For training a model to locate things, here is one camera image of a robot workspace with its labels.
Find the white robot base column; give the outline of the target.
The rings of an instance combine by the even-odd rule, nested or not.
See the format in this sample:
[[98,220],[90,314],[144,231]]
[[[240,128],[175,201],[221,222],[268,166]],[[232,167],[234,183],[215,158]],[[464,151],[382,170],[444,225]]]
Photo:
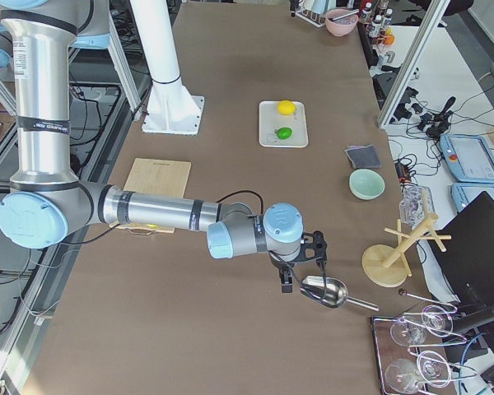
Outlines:
[[182,82],[166,2],[137,0],[131,7],[152,80],[142,130],[194,136],[204,98],[191,95]]

